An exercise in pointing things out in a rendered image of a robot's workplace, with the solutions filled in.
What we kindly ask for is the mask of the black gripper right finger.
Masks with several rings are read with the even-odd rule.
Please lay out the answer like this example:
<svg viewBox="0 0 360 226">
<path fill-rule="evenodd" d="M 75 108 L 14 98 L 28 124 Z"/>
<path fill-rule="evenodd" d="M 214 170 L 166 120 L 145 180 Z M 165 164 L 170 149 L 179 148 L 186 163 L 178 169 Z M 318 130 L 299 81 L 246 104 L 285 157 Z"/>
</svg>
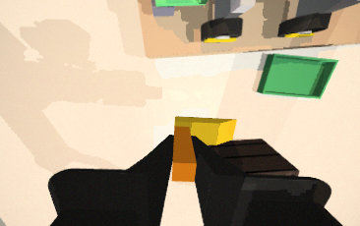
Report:
<svg viewBox="0 0 360 226">
<path fill-rule="evenodd" d="M 312 201 L 323 207 L 329 183 L 313 177 L 248 174 L 191 136 L 196 157 L 195 185 L 204 226 L 242 226 L 253 200 Z"/>
</svg>

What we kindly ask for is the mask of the yellow chock with orange handle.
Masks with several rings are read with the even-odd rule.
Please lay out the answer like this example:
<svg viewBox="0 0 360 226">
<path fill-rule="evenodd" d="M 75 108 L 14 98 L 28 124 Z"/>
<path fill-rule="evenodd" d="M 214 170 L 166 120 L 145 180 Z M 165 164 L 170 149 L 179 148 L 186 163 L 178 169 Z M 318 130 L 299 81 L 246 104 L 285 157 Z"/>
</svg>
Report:
<svg viewBox="0 0 360 226">
<path fill-rule="evenodd" d="M 206 145 L 233 139 L 236 119 L 175 116 L 172 181 L 195 182 L 196 157 L 191 136 Z"/>
</svg>

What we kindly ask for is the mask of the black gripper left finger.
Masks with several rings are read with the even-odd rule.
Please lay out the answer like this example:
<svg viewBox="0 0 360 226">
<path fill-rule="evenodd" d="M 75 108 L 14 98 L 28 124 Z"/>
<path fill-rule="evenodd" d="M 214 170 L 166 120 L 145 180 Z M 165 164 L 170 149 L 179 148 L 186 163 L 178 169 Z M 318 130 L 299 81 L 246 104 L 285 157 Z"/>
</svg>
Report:
<svg viewBox="0 0 360 226">
<path fill-rule="evenodd" d="M 74 168 L 48 181 L 57 216 L 62 209 L 134 210 L 139 226 L 160 226 L 173 161 L 174 135 L 128 169 Z"/>
</svg>

